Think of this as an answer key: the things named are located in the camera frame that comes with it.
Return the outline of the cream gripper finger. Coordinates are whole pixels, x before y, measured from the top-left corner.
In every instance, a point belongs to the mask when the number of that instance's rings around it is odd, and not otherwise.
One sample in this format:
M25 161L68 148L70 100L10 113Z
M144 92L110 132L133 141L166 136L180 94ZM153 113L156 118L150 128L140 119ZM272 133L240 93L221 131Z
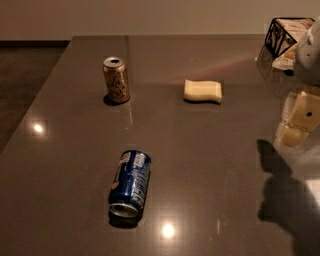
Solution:
M299 146L308 136L308 132L297 127L291 127L285 122L281 122L276 131L276 141L288 147Z
M291 127L312 132L320 124L320 96L310 91L290 92L282 119Z

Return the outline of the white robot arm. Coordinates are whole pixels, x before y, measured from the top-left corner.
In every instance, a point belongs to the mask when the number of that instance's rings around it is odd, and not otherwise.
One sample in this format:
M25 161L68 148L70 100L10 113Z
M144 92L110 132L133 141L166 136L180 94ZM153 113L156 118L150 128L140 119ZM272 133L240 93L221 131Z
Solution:
M293 62L294 76L307 89L287 96L277 141L288 147L301 145L320 125L320 19L299 40Z

